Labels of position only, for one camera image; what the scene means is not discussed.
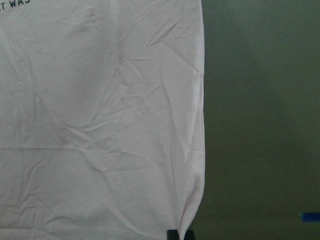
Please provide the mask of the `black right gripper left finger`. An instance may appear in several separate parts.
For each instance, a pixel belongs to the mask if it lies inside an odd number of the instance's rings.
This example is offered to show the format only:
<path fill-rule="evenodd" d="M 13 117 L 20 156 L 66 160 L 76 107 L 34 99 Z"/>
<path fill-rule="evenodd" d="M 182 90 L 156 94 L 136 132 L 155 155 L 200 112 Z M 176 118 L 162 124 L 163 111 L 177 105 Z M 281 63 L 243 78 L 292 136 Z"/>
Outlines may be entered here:
<path fill-rule="evenodd" d="M 179 233 L 177 229 L 169 229 L 166 232 L 167 240 L 179 240 Z"/>

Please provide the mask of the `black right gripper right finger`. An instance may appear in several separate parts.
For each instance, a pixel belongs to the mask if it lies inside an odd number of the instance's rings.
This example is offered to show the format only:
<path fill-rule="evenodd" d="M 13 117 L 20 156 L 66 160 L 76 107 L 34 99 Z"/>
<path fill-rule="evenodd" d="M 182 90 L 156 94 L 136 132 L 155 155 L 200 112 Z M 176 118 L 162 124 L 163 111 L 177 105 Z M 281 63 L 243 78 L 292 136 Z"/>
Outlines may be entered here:
<path fill-rule="evenodd" d="M 184 240 L 195 240 L 195 234 L 194 234 L 193 230 L 188 229 L 185 232 Z"/>

